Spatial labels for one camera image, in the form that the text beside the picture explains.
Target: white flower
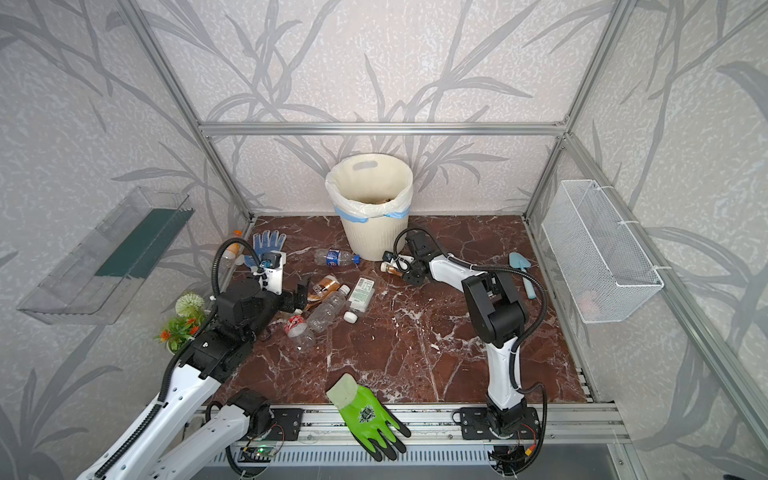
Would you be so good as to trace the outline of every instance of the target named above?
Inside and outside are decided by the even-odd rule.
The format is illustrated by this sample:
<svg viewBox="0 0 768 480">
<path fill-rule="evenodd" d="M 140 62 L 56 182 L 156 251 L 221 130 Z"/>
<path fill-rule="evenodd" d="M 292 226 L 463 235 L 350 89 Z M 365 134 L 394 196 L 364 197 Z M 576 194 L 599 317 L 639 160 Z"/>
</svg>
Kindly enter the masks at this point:
<svg viewBox="0 0 768 480">
<path fill-rule="evenodd" d="M 176 313 L 181 316 L 192 317 L 203 309 L 203 304 L 202 296 L 196 293 L 185 293 L 176 300 Z"/>
</svg>

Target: black mounting plate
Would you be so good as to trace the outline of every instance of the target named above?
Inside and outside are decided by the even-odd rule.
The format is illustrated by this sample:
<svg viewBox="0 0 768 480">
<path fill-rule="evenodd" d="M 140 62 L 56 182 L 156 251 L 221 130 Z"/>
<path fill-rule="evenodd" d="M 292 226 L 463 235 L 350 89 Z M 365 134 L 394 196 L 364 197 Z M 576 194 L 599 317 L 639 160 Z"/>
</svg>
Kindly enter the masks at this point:
<svg viewBox="0 0 768 480">
<path fill-rule="evenodd" d="M 299 430 L 301 430 L 301 417 L 304 414 L 302 409 L 272 409 L 275 415 L 275 423 L 283 427 L 286 442 L 295 442 L 299 439 Z M 279 442 L 283 440 L 283 432 L 275 425 L 270 434 L 264 440 L 274 440 Z"/>
<path fill-rule="evenodd" d="M 486 416 L 488 409 L 485 407 L 465 407 L 457 410 L 458 424 L 462 426 L 462 438 L 464 440 L 499 440 L 493 434 Z M 533 440 L 533 432 L 523 425 L 528 425 L 538 430 L 538 414 L 536 409 L 526 409 L 525 416 L 518 424 L 515 433 L 509 439 L 503 440 Z"/>
</svg>

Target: glove cuff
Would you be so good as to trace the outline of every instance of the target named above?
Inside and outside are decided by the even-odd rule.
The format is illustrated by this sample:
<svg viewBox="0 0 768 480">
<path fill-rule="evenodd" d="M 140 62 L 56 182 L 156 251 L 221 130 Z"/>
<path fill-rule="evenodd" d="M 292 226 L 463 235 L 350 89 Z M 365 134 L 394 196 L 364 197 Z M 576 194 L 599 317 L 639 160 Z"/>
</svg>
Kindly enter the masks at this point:
<svg viewBox="0 0 768 480">
<path fill-rule="evenodd" d="M 357 382 L 349 373 L 342 375 L 341 379 L 326 392 L 326 397 L 339 410 L 348 406 L 357 396 Z"/>
</svg>

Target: potted plant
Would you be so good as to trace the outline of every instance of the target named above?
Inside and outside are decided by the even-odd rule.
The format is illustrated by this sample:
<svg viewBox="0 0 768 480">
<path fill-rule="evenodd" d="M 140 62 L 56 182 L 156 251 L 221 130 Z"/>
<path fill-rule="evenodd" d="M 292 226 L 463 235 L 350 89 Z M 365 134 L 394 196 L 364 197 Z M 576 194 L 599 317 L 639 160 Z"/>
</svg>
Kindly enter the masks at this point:
<svg viewBox="0 0 768 480">
<path fill-rule="evenodd" d="M 171 353 L 176 353 L 184 342 L 191 339 L 200 329 L 205 316 L 203 297 L 196 293 L 185 293 L 176 302 L 176 316 L 163 327 L 155 339 L 165 343 Z"/>
</svg>

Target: glove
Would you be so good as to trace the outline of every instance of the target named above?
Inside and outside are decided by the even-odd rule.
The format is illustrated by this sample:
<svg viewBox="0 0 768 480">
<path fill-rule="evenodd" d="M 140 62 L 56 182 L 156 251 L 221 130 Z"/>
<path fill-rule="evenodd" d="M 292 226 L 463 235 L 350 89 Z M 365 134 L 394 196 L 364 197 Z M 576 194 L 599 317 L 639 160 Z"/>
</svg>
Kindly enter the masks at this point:
<svg viewBox="0 0 768 480">
<path fill-rule="evenodd" d="M 394 426 L 406 438 L 411 436 L 411 431 L 379 403 L 370 389 L 358 385 L 349 373 L 345 373 L 341 380 L 326 392 L 326 396 L 339 409 L 355 440 L 374 460 L 381 462 L 382 452 L 390 460 L 396 460 L 397 454 L 392 445 L 400 453 L 406 452 L 406 446 L 395 437 L 387 424 Z"/>
<path fill-rule="evenodd" d="M 265 230 L 261 235 L 258 233 L 253 235 L 253 250 L 256 251 L 256 255 L 261 257 L 262 253 L 276 251 L 280 252 L 283 249 L 283 245 L 286 242 L 286 234 L 280 235 L 277 230 L 269 231 Z M 245 265 L 249 268 L 256 266 L 256 262 L 251 255 L 245 256 Z"/>
</svg>

